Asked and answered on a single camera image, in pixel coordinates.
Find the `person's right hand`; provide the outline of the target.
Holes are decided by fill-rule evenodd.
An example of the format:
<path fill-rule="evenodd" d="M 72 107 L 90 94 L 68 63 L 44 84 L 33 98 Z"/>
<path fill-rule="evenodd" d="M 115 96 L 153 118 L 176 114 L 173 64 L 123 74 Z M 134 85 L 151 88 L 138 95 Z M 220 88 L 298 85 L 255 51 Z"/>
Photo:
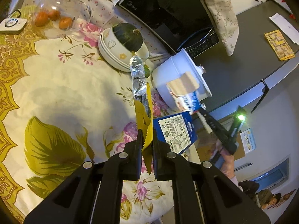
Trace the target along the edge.
<path fill-rule="evenodd" d="M 238 186 L 238 181 L 234 171 L 234 157 L 231 155 L 223 146 L 220 140 L 216 142 L 217 150 L 220 152 L 224 159 L 224 163 L 221 166 L 221 172 L 229 178 L 236 186 Z"/>

